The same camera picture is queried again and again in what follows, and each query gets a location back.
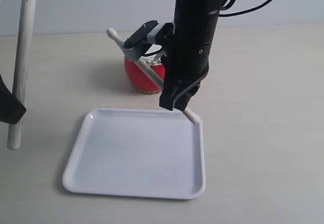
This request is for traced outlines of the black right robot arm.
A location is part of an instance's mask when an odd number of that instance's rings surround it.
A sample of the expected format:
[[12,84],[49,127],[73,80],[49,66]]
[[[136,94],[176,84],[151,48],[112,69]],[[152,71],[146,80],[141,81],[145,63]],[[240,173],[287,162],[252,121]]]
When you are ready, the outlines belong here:
[[218,16],[226,0],[176,0],[174,31],[166,45],[159,105],[184,111],[209,70]]

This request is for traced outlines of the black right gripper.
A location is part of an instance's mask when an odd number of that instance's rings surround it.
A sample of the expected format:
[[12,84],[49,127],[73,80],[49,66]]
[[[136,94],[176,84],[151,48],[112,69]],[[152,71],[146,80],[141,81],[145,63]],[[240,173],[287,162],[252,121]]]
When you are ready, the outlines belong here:
[[168,23],[161,36],[166,73],[159,106],[185,110],[209,70],[209,24]]

